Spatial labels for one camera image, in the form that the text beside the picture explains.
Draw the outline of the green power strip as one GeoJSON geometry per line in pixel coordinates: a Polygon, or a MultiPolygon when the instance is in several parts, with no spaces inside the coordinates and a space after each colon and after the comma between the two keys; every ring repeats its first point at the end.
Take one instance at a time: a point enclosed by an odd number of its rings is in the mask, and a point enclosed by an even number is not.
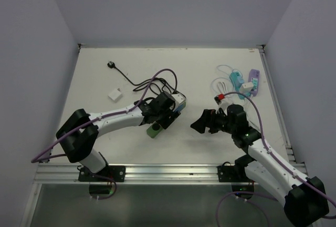
{"type": "Polygon", "coordinates": [[[155,121],[147,130],[147,135],[150,138],[155,138],[163,129],[158,123],[157,121],[155,121]]]}

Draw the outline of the blue cube adapter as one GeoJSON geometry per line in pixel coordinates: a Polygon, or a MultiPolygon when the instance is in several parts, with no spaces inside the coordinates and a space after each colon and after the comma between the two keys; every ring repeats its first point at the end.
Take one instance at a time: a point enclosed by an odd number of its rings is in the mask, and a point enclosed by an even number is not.
{"type": "Polygon", "coordinates": [[[175,112],[181,112],[186,106],[186,103],[182,103],[180,104],[176,109],[175,109],[175,112]]]}

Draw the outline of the white charger plug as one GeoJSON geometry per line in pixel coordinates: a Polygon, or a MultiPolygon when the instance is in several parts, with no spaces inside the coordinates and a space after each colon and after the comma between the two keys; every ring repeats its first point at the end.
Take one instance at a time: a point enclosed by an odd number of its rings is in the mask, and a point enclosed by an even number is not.
{"type": "Polygon", "coordinates": [[[108,97],[116,103],[123,97],[123,94],[119,88],[116,88],[108,94],[108,97]]]}

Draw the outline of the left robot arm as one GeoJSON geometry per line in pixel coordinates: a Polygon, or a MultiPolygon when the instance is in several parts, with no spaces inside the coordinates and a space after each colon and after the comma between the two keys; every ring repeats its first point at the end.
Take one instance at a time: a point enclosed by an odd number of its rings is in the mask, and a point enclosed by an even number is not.
{"type": "Polygon", "coordinates": [[[103,181],[109,175],[109,168],[103,155],[93,148],[97,138],[142,125],[149,125],[146,133],[155,138],[177,119],[185,105],[186,99],[182,94],[164,91],[155,98],[139,100],[110,112],[95,114],[78,109],[57,131],[56,138],[69,162],[80,163],[97,181],[103,181]]]}

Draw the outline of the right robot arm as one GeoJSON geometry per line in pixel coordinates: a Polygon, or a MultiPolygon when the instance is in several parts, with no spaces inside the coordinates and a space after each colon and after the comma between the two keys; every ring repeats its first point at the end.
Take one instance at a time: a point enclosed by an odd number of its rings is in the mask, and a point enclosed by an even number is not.
{"type": "Polygon", "coordinates": [[[235,161],[236,179],[261,185],[280,203],[294,226],[309,226],[329,213],[323,182],[309,178],[282,158],[261,132],[249,125],[241,105],[230,105],[226,111],[205,109],[191,128],[199,133],[230,134],[235,145],[245,152],[235,161]]]}

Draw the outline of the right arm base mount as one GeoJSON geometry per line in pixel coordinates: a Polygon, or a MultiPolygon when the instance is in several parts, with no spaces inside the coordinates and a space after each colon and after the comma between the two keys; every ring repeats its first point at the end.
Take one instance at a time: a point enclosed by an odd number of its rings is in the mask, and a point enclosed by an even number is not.
{"type": "Polygon", "coordinates": [[[253,162],[254,159],[247,154],[236,159],[234,164],[226,161],[223,164],[217,166],[217,176],[219,182],[250,182],[247,177],[245,168],[253,162]]]}

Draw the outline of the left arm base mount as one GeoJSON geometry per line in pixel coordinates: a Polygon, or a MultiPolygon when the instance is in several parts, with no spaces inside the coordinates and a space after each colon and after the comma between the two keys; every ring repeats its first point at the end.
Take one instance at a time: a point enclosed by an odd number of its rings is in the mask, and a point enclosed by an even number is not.
{"type": "Polygon", "coordinates": [[[108,182],[107,178],[113,179],[115,182],[124,182],[126,174],[126,167],[120,165],[109,165],[94,174],[91,174],[84,166],[77,166],[77,170],[80,182],[108,182]]]}

